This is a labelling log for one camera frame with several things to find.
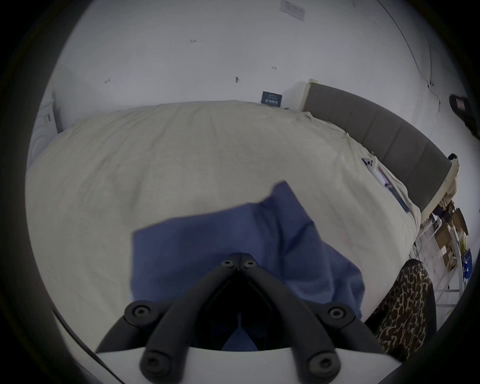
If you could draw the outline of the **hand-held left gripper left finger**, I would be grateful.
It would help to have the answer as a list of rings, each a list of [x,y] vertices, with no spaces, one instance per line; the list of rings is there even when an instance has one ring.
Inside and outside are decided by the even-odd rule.
[[[130,303],[97,353],[144,347],[139,367],[151,383],[179,383],[191,345],[220,351],[238,327],[240,253],[233,253],[175,300]]]

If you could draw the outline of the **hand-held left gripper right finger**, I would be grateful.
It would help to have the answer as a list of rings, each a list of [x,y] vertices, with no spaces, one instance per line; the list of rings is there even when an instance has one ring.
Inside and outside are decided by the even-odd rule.
[[[252,255],[239,254],[239,324],[259,351],[289,347],[302,383],[331,383],[341,373],[338,350],[385,356],[367,326],[342,303],[299,298]]]

